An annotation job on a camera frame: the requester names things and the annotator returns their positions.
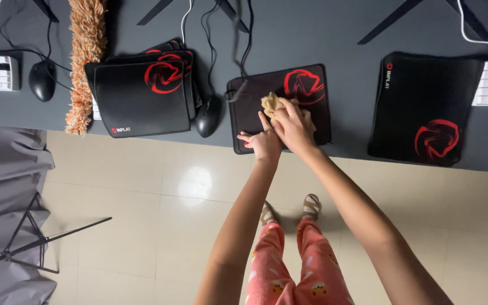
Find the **person's left hand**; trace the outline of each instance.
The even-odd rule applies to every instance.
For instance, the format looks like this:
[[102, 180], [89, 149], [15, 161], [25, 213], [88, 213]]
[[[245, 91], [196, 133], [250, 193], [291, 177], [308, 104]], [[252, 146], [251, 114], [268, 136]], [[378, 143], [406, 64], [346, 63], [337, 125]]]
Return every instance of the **person's left hand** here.
[[252, 136], [245, 131], [241, 131], [240, 135], [236, 137], [245, 141], [244, 147], [253, 148], [256, 160], [266, 160], [277, 164], [281, 155], [280, 138], [278, 138], [262, 111], [259, 111], [259, 119], [261, 119], [263, 124], [263, 132]]

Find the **tiled floor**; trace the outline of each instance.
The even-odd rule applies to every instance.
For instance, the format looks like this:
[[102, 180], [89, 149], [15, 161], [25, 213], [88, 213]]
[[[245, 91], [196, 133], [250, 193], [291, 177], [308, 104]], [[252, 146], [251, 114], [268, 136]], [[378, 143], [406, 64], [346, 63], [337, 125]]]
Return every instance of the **tiled floor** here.
[[[253, 156], [63, 132], [48, 133], [48, 149], [56, 169], [42, 194], [51, 211], [43, 231], [50, 235], [114, 218], [49, 248], [48, 264], [61, 270], [46, 274], [58, 282], [51, 304], [190, 304]], [[395, 222], [455, 303], [488, 304], [488, 173], [333, 160]], [[388, 304], [370, 260], [326, 190], [296, 156], [284, 153], [268, 200], [286, 228], [290, 274], [296, 280], [300, 274], [293, 231], [307, 193], [324, 204], [319, 225], [355, 303]]]

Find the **beige cloth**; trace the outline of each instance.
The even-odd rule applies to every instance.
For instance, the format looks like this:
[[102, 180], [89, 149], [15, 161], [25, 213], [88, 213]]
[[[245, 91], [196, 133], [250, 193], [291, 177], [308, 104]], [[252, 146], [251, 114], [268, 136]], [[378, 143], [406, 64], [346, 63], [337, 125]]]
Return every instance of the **beige cloth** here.
[[[290, 99], [289, 101], [293, 105], [299, 104], [299, 101], [294, 98]], [[274, 92], [269, 93], [267, 97], [261, 98], [261, 106], [265, 108], [265, 115], [271, 118], [271, 123], [278, 120], [275, 115], [275, 111], [279, 109], [285, 109], [285, 106], [282, 104], [282, 102]], [[315, 126], [312, 122], [312, 114], [306, 109], [297, 109], [300, 110], [302, 117], [304, 118], [304, 124], [306, 126], [306, 129], [308, 129], [308, 131], [313, 134], [315, 132]]]

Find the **person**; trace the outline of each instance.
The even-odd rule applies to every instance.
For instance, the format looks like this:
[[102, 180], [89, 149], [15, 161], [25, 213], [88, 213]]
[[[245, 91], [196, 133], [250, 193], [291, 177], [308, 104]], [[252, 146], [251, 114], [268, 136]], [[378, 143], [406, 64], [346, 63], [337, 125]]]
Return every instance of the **person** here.
[[246, 305], [353, 304], [332, 248], [315, 223], [320, 203], [314, 195], [305, 198], [297, 226], [302, 257], [298, 285], [282, 262], [284, 232], [265, 201], [281, 155], [280, 140], [328, 190], [346, 225], [368, 253], [392, 304], [452, 304], [387, 216], [315, 146], [299, 108], [280, 100], [285, 108], [275, 112], [278, 120], [272, 126], [259, 112], [264, 132], [241, 132], [238, 136], [246, 141], [246, 147], [254, 149], [256, 162], [216, 238], [195, 305], [239, 303], [258, 218], [264, 228], [252, 254]]

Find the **person's right hand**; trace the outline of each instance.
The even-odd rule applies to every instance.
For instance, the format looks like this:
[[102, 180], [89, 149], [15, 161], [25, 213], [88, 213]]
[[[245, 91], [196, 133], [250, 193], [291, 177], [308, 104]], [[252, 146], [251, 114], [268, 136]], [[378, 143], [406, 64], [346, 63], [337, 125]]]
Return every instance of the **person's right hand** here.
[[304, 153], [315, 147], [313, 132], [309, 126], [306, 126], [299, 107], [285, 98], [280, 98], [280, 101], [285, 109], [274, 112], [278, 120], [274, 121], [272, 126], [287, 148], [302, 157]]

